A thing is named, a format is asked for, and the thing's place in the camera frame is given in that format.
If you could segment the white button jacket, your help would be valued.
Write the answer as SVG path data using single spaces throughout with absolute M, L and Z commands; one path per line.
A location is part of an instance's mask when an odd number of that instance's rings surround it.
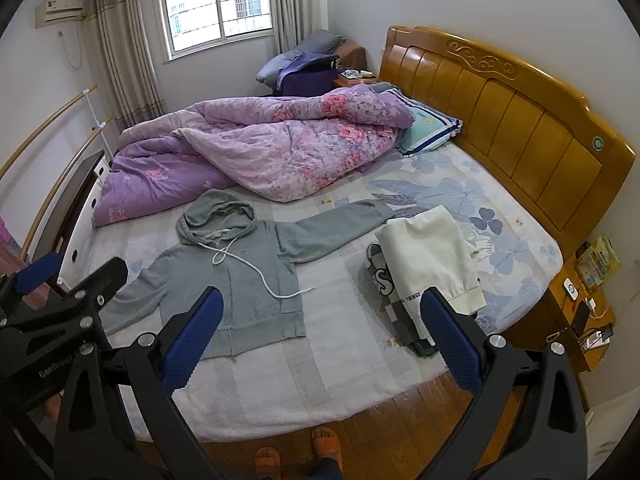
M 433 342 L 420 313 L 423 292 L 435 287 L 458 313 L 486 306 L 475 247 L 443 206 L 412 218 L 390 219 L 377 233 L 399 298 L 422 339 Z

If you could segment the pink hanging cloth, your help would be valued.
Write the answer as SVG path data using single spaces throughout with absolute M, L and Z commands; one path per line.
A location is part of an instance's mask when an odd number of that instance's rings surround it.
M 20 258 L 21 247 L 17 245 L 13 236 L 0 219 L 0 271 L 2 274 L 11 275 L 24 268 L 25 263 Z M 49 297 L 50 287 L 47 284 L 38 286 L 33 292 L 23 297 L 23 301 L 32 310 L 42 308 Z

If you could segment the dark dresser with white drawers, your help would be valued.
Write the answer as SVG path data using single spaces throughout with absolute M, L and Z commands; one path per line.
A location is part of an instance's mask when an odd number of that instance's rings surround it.
M 54 204 L 38 240 L 34 253 L 36 260 L 49 252 L 56 252 L 60 259 L 65 256 L 82 208 L 93 185 L 104 173 L 104 170 L 99 168 L 101 162 L 107 162 L 103 150 L 84 158 L 63 186 L 62 193 Z

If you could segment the black phone on nightstand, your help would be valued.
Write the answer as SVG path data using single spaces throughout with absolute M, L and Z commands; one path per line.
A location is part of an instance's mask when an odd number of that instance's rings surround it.
M 572 325 L 570 326 L 576 337 L 580 337 L 584 333 L 586 325 L 590 319 L 590 314 L 591 308 L 589 307 L 588 302 L 582 300 L 576 308 Z

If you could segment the wooden right nightstand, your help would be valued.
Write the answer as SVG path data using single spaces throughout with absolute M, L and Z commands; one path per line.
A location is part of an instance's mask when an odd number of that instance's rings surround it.
M 576 258 L 570 257 L 535 307 L 507 328 L 503 336 L 523 349 L 544 350 L 552 342 L 562 344 L 578 381 L 582 408 L 588 412 L 589 402 L 580 375 L 598 367 L 608 346 L 587 350 L 586 341 L 597 330 L 615 322 L 604 292 L 584 284 Z

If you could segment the grey hoodie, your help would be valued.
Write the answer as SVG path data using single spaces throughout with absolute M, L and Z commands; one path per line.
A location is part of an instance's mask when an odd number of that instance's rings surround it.
M 224 316 L 207 359 L 303 337 L 297 266 L 335 252 L 393 214 L 382 200 L 358 200 L 302 220 L 274 221 L 259 218 L 231 193 L 209 190 L 179 217 L 177 244 L 104 307 L 104 330 L 114 334 L 153 312 L 168 321 L 214 286 L 224 298 Z

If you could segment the orange slipper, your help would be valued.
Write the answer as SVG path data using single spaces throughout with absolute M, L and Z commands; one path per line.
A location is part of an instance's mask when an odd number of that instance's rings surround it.
M 343 469 L 341 440 L 333 429 L 325 426 L 314 428 L 310 442 L 317 460 L 333 460 L 338 468 Z
M 256 477 L 260 480 L 281 479 L 281 456 L 272 446 L 258 448 L 254 455 Z

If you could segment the purple floral quilt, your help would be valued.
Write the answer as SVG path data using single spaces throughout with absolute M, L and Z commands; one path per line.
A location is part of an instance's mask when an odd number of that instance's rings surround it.
M 289 203 L 370 164 L 413 123 L 390 90 L 197 102 L 122 132 L 95 226 L 157 214 L 232 185 Z

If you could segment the left striped curtain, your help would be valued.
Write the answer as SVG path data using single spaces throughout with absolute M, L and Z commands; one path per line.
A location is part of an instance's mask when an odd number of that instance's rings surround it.
M 84 0 L 90 70 L 119 130 L 165 113 L 140 0 Z

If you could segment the wooden headboard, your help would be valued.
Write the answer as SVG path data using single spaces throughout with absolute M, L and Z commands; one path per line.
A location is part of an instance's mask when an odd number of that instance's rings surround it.
M 622 188 L 636 153 L 582 92 L 489 44 L 392 26 L 378 76 L 463 122 L 454 143 L 570 258 Z

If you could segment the window with bars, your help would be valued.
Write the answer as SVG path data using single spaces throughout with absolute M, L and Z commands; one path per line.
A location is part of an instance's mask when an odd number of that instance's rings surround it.
M 272 32 L 271 0 L 160 0 L 170 58 Z

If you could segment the pile of blue-grey bedding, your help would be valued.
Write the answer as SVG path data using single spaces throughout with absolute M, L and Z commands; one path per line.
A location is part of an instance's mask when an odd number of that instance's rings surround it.
M 334 88 L 337 77 L 336 49 L 345 41 L 319 29 L 267 62 L 256 75 L 275 96 L 322 96 Z

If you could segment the striped light blue pillow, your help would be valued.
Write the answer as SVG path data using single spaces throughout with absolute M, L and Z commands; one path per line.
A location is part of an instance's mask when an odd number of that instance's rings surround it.
M 403 102 L 413 114 L 413 123 L 398 139 L 396 148 L 405 156 L 433 151 L 461 132 L 463 122 L 421 101 L 405 96 L 399 89 L 390 93 Z

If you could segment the far wooden nightstand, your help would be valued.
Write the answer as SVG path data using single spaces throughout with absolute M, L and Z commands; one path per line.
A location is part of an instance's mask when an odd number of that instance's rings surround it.
M 375 73 L 367 66 L 367 53 L 356 42 L 345 41 L 334 51 L 337 56 L 335 88 L 350 87 L 355 84 L 374 84 L 378 81 Z

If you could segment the wooden clothes rail rack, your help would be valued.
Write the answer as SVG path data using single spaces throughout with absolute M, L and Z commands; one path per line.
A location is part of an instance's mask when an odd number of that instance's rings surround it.
M 26 261 L 56 196 L 86 155 L 114 157 L 107 137 L 114 117 L 103 115 L 89 84 L 52 112 L 1 165 L 1 217 Z

